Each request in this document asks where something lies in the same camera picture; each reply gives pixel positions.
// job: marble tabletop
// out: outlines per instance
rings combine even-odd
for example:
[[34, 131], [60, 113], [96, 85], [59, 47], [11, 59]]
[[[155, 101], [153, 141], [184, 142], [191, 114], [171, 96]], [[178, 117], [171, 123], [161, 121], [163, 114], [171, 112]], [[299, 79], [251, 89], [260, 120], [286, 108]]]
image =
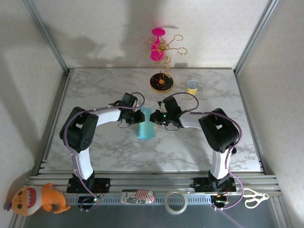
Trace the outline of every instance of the marble tabletop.
[[[120, 100], [124, 93], [144, 94], [145, 107], [158, 109], [157, 101], [170, 94], [184, 92], [186, 82], [195, 79], [199, 83], [196, 111], [212, 111], [222, 108], [236, 120], [243, 130], [243, 139], [237, 153], [231, 157], [233, 171], [260, 171], [245, 111], [232, 70], [229, 69], [172, 69], [174, 88], [165, 94], [150, 89], [150, 77], [157, 69], [75, 69], [61, 108], [45, 169], [69, 170], [73, 166], [68, 149], [59, 138], [59, 131], [72, 109], [80, 106], [92, 109], [107, 106]], [[188, 95], [175, 96], [182, 110], [195, 106]], [[92, 167], [96, 171], [207, 171], [211, 167], [212, 149], [202, 131], [179, 129], [167, 131], [155, 125], [156, 137], [149, 140], [137, 138], [138, 125], [120, 129], [118, 122], [97, 127], [90, 146]]]

